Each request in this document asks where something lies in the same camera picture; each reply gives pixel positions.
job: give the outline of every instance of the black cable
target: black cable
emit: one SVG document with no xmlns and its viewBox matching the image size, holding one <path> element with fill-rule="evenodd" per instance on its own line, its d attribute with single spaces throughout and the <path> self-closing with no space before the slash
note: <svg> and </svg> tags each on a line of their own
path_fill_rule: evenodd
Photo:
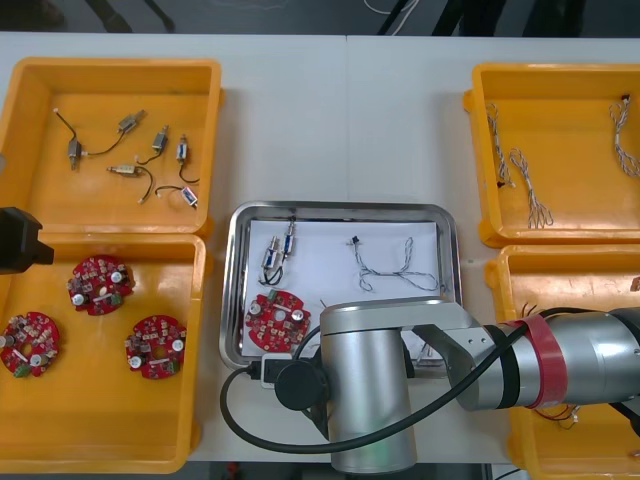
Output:
<svg viewBox="0 0 640 480">
<path fill-rule="evenodd" d="M 184 183 L 188 183 L 193 185 L 194 183 L 198 183 L 200 181 L 199 178 L 195 179 L 195 180 L 187 180 L 186 178 L 184 178 L 184 175 L 182 174 L 182 171 L 184 170 L 186 163 L 183 163 L 182 165 L 180 165 L 180 171 L 178 172 L 178 175 L 180 176 L 180 178 L 182 179 L 182 181 Z"/>
<path fill-rule="evenodd" d="M 154 194 L 156 194 L 156 195 L 158 195 L 158 192 L 159 192 L 160 190 L 168 190 L 168 189 L 171 189 L 171 190 L 182 190 L 182 187 L 178 187 L 178 186 L 176 186 L 176 185 L 162 185 L 162 186 L 160 186 L 160 187 L 156 188 L 156 189 L 153 191 L 153 193 L 154 193 Z"/>
<path fill-rule="evenodd" d="M 400 15 L 400 12 L 402 11 L 402 9 L 404 8 L 404 6 L 407 4 L 408 1 L 409 0 L 398 0 L 396 2 L 396 4 L 391 9 L 391 12 L 389 13 L 389 15 L 387 15 L 387 18 L 385 19 L 384 23 L 380 27 L 380 30 L 378 30 L 378 33 L 377 33 L 378 35 L 387 34 L 387 32 L 389 31 L 389 28 L 391 28 L 391 25 L 393 25 L 393 22 L 396 21 L 396 19 L 398 18 L 398 15 Z"/>
<path fill-rule="evenodd" d="M 487 355 L 487 357 L 480 362 L 480 364 L 474 368 L 466 377 L 464 377 L 460 382 L 458 382 L 454 387 L 452 387 L 447 393 L 439 397 L 438 399 L 431 402 L 426 407 L 421 408 L 415 413 L 412 413 L 406 418 L 393 423 L 387 427 L 384 427 L 376 432 L 369 433 L 367 435 L 363 435 L 358 438 L 353 438 L 350 440 L 344 440 L 341 442 L 335 443 L 325 443 L 325 444 L 317 444 L 317 445 L 293 445 L 286 443 L 277 443 L 271 442 L 269 440 L 265 440 L 260 437 L 256 437 L 255 435 L 250 434 L 246 430 L 244 430 L 236 421 L 234 420 L 231 412 L 229 411 L 229 406 L 227 404 L 227 396 L 229 394 L 229 387 L 233 380 L 242 375 L 243 373 L 251 373 L 254 367 L 246 367 L 241 368 L 233 372 L 222 385 L 222 390 L 220 391 L 220 411 L 222 413 L 222 418 L 227 423 L 229 428 L 233 433 L 235 433 L 238 437 L 243 439 L 245 442 L 248 442 L 252 445 L 255 445 L 259 448 L 263 448 L 265 450 L 270 450 L 273 452 L 280 453 L 291 453 L 291 454 L 302 454 L 302 455 L 313 455 L 313 454 L 323 454 L 323 453 L 337 453 L 344 452 L 347 450 L 353 450 L 354 448 L 364 447 L 366 445 L 370 445 L 375 442 L 379 442 L 380 440 L 384 440 L 396 433 L 409 428 L 410 426 L 418 423 L 420 420 L 424 420 L 432 413 L 438 411 L 440 408 L 444 407 L 447 403 L 451 402 L 458 395 L 462 394 L 467 388 L 469 388 L 473 382 L 478 380 L 480 376 L 487 371 L 487 369 L 498 359 L 502 354 L 504 354 L 511 345 L 516 342 L 519 338 L 524 336 L 524 334 L 529 330 L 529 327 L 525 325 L 521 325 L 516 328 L 506 339 L 504 342 L 501 342 L 500 345 L 496 345 L 493 351 Z"/>
<path fill-rule="evenodd" d="M 60 115 L 60 113 L 58 113 L 58 109 L 57 109 L 57 108 L 54 108 L 54 109 L 53 109 L 53 113 L 55 113 L 55 114 L 58 116 L 58 118 L 59 118 L 60 120 L 62 120 L 62 123 L 64 123 L 64 124 L 67 126 L 67 128 L 68 128 L 69 130 L 71 130 L 71 133 L 73 133 L 73 137 L 71 137 L 71 140 L 73 140 L 74 138 L 78 138 L 78 134 L 76 133 L 76 131 L 74 130 L 74 128 L 69 124 L 69 122 L 67 122 L 67 121 L 64 119 L 64 117 L 63 117 L 62 115 Z"/>
<path fill-rule="evenodd" d="M 162 155 L 162 153 L 164 152 L 164 150 L 160 150 L 158 153 L 156 153 L 154 156 L 147 158 L 144 162 L 141 162 L 139 158 L 136 158 L 136 163 L 138 165 L 146 165 L 147 163 L 149 163 L 151 160 L 155 160 L 156 158 L 158 158 L 160 155 Z"/>
<path fill-rule="evenodd" d="M 101 152 L 87 152 L 86 155 L 90 156 L 90 157 L 95 157 L 96 155 L 104 155 L 105 153 L 109 153 L 111 150 L 113 150 L 114 148 L 116 148 L 116 146 L 120 143 L 120 141 L 122 141 L 122 139 L 124 138 L 124 134 L 126 132 L 122 131 L 120 132 L 120 136 L 118 137 L 118 140 L 116 140 L 116 142 L 111 145 L 109 148 L 107 148 L 106 150 L 103 150 Z"/>
<path fill-rule="evenodd" d="M 307 343 L 309 343 L 311 341 L 311 339 L 313 337 L 315 337 L 318 333 L 320 332 L 320 325 L 318 325 L 316 328 L 314 328 L 313 330 L 311 330 L 306 337 L 304 337 L 304 339 L 302 340 L 302 342 L 300 342 L 300 345 L 298 345 L 298 348 L 296 349 L 296 351 L 293 354 L 293 360 L 298 360 L 300 358 L 300 355 L 302 354 L 302 350 L 304 349 L 304 347 L 307 346 Z"/>
<path fill-rule="evenodd" d="M 143 197 L 140 200 L 138 200 L 138 203 L 144 203 L 144 201 L 149 197 L 149 194 L 151 193 L 151 188 L 153 188 L 153 175 L 151 174 L 151 172 L 149 170 L 147 170 L 144 167 L 136 167 L 136 170 L 138 170 L 138 171 L 142 170 L 147 175 L 149 175 L 149 188 L 147 188 L 147 191 L 143 195 Z"/>
<path fill-rule="evenodd" d="M 509 475 L 513 475 L 514 473 L 518 473 L 520 471 L 519 468 L 516 468 L 515 470 L 511 470 L 510 472 L 507 473 L 503 473 L 502 475 L 500 475 L 497 478 L 494 478 L 493 480 L 502 480 L 505 477 L 508 477 Z"/>
</svg>

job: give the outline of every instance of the black tape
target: black tape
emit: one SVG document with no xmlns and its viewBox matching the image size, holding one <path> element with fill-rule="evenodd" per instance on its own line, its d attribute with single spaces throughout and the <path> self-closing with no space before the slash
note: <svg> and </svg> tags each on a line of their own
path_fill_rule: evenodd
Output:
<svg viewBox="0 0 640 480">
<path fill-rule="evenodd" d="M 484 328 L 496 346 L 506 341 L 507 335 L 495 325 L 485 325 Z M 502 399 L 497 408 L 510 408 L 520 398 L 520 367 L 513 347 L 500 357 L 500 365 L 502 366 Z"/>
</svg>

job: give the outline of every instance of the red band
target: red band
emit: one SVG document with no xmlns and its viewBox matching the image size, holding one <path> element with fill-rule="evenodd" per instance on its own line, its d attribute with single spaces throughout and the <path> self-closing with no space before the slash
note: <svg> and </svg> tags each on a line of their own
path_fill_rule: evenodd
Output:
<svg viewBox="0 0 640 480">
<path fill-rule="evenodd" d="M 564 361 L 560 345 L 558 345 L 551 327 L 541 315 L 507 322 L 510 327 L 519 327 L 522 324 L 529 327 L 526 336 L 536 352 L 540 368 L 540 392 L 536 401 L 527 408 L 546 408 L 558 405 L 564 401 L 569 384 L 567 364 Z"/>
</svg>

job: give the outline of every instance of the table surface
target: table surface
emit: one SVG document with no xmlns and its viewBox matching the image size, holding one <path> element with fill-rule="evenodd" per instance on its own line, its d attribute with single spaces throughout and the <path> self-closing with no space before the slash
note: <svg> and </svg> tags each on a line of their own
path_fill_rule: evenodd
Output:
<svg viewBox="0 0 640 480">
<path fill-rule="evenodd" d="M 477 235 L 478 190 L 462 93 L 482 62 L 634 62 L 640 40 L 0 34 L 0 99 L 26 56 L 207 57 L 222 65 L 211 215 L 217 230 L 208 282 L 197 386 L 202 441 L 192 460 L 325 462 L 253 447 L 218 408 L 229 370 L 218 353 L 226 225 L 250 200 L 434 203 L 456 219 L 465 307 L 493 323 L 484 284 L 496 250 Z M 445 380 L 410 382 L 414 410 L 443 394 Z M 252 433 L 322 443 L 273 392 L 238 378 L 232 413 Z M 505 411 L 467 413 L 455 402 L 415 428 L 420 462 L 508 462 Z"/>
</svg>

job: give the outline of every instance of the round circuit board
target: round circuit board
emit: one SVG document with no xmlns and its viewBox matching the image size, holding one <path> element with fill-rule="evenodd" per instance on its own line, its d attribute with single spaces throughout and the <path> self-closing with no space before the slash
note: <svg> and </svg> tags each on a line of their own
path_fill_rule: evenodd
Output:
<svg viewBox="0 0 640 480">
<path fill-rule="evenodd" d="M 14 377 L 39 377 L 57 357 L 59 341 L 58 327 L 45 314 L 17 315 L 0 337 L 0 358 Z"/>
<path fill-rule="evenodd" d="M 153 315 L 133 327 L 124 342 L 129 369 L 144 378 L 168 378 L 180 371 L 184 362 L 187 329 L 173 317 Z"/>
<path fill-rule="evenodd" d="M 249 337 L 263 350 L 287 353 L 299 344 L 309 329 L 311 314 L 295 295 L 271 290 L 269 296 L 258 295 L 245 316 Z"/>
<path fill-rule="evenodd" d="M 73 269 L 67 290 L 77 311 L 106 315 L 120 308 L 124 297 L 133 293 L 133 282 L 124 263 L 109 255 L 95 255 Z"/>
</svg>

